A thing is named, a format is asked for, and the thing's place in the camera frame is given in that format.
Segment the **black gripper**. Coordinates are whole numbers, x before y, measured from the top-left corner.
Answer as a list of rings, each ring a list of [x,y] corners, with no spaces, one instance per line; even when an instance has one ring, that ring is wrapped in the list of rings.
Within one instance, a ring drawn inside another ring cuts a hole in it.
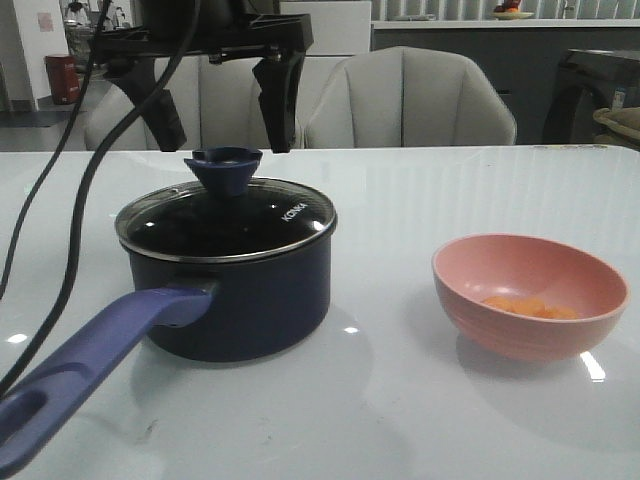
[[[308,14],[281,14],[279,3],[254,1],[143,1],[142,25],[101,33],[91,43],[106,79],[133,104],[107,135],[114,142],[142,119],[159,150],[174,152],[186,142],[179,113],[166,85],[185,56],[210,55],[216,62],[265,57],[253,68],[269,145],[288,153],[296,134],[296,105],[305,52],[313,44]],[[155,58],[168,58],[159,78]]]

